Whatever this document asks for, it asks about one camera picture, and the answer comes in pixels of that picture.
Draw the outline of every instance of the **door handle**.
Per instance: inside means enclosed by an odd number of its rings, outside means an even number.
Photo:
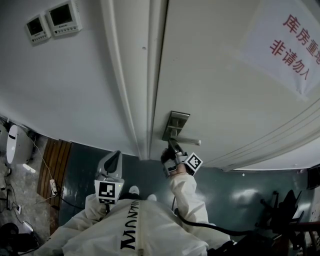
[[[185,126],[190,114],[171,111],[169,120],[166,124],[162,140],[167,142],[169,139],[175,139],[178,143],[200,146],[200,139],[186,138],[178,136]]]

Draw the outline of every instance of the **door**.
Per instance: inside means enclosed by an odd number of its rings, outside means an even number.
[[[257,22],[256,0],[171,0],[168,4],[150,158],[159,160],[171,111],[190,114],[181,136],[204,166],[232,170],[319,137],[320,87],[301,99],[241,60]],[[313,12],[320,17],[320,8]]]

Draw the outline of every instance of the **sleeve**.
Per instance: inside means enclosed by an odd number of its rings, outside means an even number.
[[[88,195],[85,199],[85,208],[65,225],[59,227],[47,242],[34,252],[35,256],[60,256],[63,255],[62,247],[82,231],[90,228],[106,216],[106,205],[99,203],[95,194]]]
[[[170,188],[176,197],[181,216],[190,222],[209,223],[205,202],[196,195],[195,178],[187,173],[180,173],[171,178]],[[182,227],[208,244],[208,249],[218,249],[230,240],[230,236],[220,231],[201,226],[190,226],[182,223]]]

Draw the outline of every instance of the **wooden pallet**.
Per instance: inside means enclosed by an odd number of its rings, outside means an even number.
[[[43,159],[57,183],[58,190],[63,187],[70,148],[70,142],[49,138],[44,150]],[[42,161],[41,164],[37,193],[44,199],[47,199],[52,197],[52,193],[50,186],[51,176],[45,163]],[[59,196],[51,198],[47,202],[56,209],[60,208],[61,199]]]

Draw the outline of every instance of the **metal rod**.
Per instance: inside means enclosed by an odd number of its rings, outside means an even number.
[[[172,139],[175,139],[179,143],[184,143],[184,144],[190,144],[190,145],[196,145],[200,146],[201,140],[200,139],[193,139],[193,138],[185,138],[185,137],[180,137],[180,136],[171,136]]]

